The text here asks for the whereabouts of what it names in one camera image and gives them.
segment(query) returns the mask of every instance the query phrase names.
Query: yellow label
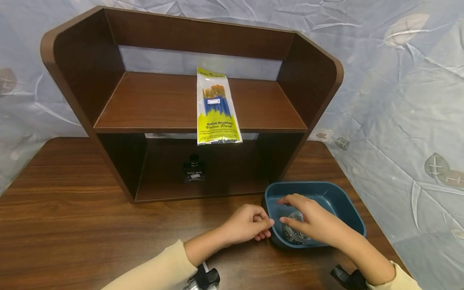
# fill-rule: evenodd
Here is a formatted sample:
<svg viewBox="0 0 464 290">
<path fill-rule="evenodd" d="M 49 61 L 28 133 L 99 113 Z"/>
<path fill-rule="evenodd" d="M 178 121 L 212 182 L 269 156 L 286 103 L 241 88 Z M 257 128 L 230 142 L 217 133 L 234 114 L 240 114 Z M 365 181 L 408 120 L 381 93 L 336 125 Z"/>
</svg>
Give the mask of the yellow label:
<svg viewBox="0 0 464 290">
<path fill-rule="evenodd" d="M 234 117 L 220 114 L 218 111 L 209 112 L 206 116 L 198 116 L 198 142 L 215 140 L 240 140 Z"/>
<path fill-rule="evenodd" d="M 198 74 L 201 74 L 205 77 L 221 77 L 221 78 L 225 78 L 226 76 L 221 74 L 221 73 L 216 73 L 216 72 L 212 72 L 212 71 L 207 71 L 205 69 L 202 69 L 201 67 L 197 67 L 197 73 Z"/>
</svg>

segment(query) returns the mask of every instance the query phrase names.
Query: beige sleeve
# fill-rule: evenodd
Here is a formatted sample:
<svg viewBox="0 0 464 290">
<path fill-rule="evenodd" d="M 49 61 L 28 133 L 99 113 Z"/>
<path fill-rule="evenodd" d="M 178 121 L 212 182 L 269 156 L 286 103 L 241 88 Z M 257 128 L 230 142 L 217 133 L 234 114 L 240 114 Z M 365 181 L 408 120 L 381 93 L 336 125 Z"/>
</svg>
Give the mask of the beige sleeve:
<svg viewBox="0 0 464 290">
<path fill-rule="evenodd" d="M 406 274 L 403 269 L 398 266 L 396 263 L 392 262 L 395 266 L 396 276 L 392 281 L 383 284 L 372 286 L 369 283 L 367 286 L 371 290 L 420 290 L 419 285 L 417 285 L 416 280 L 412 279 L 411 276 Z"/>
<path fill-rule="evenodd" d="M 182 290 L 195 274 L 184 243 L 178 240 L 161 254 L 123 274 L 102 290 Z"/>
</svg>

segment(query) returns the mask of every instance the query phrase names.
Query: brown table surface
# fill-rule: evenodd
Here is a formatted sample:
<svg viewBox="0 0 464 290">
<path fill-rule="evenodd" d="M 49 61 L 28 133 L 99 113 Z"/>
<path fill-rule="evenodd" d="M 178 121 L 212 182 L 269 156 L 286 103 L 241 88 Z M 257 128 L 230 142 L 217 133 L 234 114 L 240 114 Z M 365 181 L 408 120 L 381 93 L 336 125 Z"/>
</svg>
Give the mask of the brown table surface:
<svg viewBox="0 0 464 290">
<path fill-rule="evenodd" d="M 369 241 L 403 266 L 324 144 L 307 142 L 286 179 L 342 187 Z M 262 198 L 133 205 L 89 139 L 52 139 L 0 197 L 0 289 L 100 289 L 177 239 L 213 229 L 242 204 L 259 205 Z M 221 290 L 336 290 L 342 287 L 332 268 L 354 270 L 336 249 L 282 251 L 270 241 L 232 246 L 207 264 L 218 269 Z"/>
</svg>

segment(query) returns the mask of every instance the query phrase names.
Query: black bottle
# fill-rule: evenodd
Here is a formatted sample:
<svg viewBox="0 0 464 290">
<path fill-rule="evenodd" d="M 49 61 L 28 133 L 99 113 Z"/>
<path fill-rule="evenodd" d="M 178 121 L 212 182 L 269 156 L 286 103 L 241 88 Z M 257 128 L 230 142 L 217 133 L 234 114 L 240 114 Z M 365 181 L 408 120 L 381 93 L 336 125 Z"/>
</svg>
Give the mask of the black bottle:
<svg viewBox="0 0 464 290">
<path fill-rule="evenodd" d="M 197 154 L 190 155 L 190 162 L 184 162 L 184 182 L 205 181 L 205 163 Z"/>
</svg>

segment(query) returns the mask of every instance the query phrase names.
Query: plastic packaging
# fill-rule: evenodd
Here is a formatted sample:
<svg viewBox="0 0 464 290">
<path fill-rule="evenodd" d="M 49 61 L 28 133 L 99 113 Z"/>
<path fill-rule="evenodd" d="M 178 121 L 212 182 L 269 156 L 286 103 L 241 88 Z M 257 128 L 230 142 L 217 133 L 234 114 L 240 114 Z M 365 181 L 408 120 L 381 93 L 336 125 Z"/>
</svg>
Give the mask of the plastic packaging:
<svg viewBox="0 0 464 290">
<path fill-rule="evenodd" d="M 292 212 L 289 215 L 289 218 L 297 220 L 297 221 L 301 221 L 301 222 L 304 221 L 303 214 L 301 212 Z M 292 229 L 291 227 L 284 225 L 284 224 L 282 224 L 282 226 L 284 227 L 282 230 L 282 232 L 284 233 L 284 237 L 287 240 L 287 242 L 289 242 L 290 244 L 302 245 L 311 240 L 311 238 L 308 238 L 308 236 L 306 236 L 302 232 Z"/>
<path fill-rule="evenodd" d="M 242 142 L 227 77 L 202 68 L 197 68 L 197 142 Z"/>
</svg>

